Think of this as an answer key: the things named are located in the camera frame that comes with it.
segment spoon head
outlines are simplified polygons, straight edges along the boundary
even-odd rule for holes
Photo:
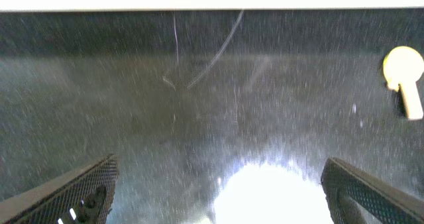
[[[394,48],[383,61],[383,73],[390,89],[398,90],[401,83],[416,82],[423,72],[423,57],[407,46]]]

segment yellow spoon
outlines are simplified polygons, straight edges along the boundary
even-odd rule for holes
[[[423,72],[423,57],[407,46],[394,48],[383,61],[387,87],[395,91],[399,91],[400,88],[406,116],[410,120],[423,118],[423,107],[416,84]]]

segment yellow object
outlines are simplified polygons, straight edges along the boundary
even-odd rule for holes
[[[394,48],[383,61],[387,87],[395,91],[400,88],[407,118],[411,120],[423,118],[423,107],[416,84],[423,72],[423,57],[407,46]]]

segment speckled surface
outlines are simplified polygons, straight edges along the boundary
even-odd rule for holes
[[[319,183],[336,156],[424,198],[424,123],[380,71],[395,46],[424,53],[423,10],[245,11],[187,89],[238,13],[1,14],[0,200],[110,152],[108,223],[183,223],[248,162]]]

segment black surface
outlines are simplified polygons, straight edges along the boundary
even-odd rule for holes
[[[186,89],[238,13],[0,15],[0,199],[110,152],[109,223],[181,223],[246,162],[319,183],[336,156],[424,197],[424,124],[380,69],[395,46],[424,53],[424,10],[245,11]]]

